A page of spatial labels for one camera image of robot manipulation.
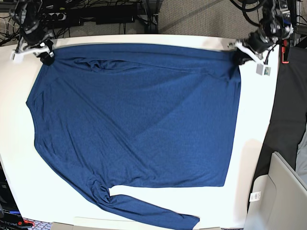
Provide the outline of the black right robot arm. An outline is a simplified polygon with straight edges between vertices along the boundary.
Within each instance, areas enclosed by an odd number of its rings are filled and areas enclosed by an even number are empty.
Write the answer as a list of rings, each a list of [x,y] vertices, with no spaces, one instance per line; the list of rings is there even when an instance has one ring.
[[[23,61],[24,56],[33,54],[50,66],[54,60],[53,34],[47,30],[40,19],[41,0],[19,0],[16,7],[9,11],[10,17],[19,25],[19,41],[10,59],[15,63]]]

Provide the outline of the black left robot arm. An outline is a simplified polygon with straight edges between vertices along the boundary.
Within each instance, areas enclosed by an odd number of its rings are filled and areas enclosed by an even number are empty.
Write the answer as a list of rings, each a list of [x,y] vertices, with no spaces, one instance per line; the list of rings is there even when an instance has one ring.
[[[262,65],[268,64],[271,51],[288,40],[293,33],[291,14],[285,0],[237,0],[231,3],[238,8],[245,20],[257,27],[248,38],[230,43],[235,48],[234,62],[243,65],[247,61]]]

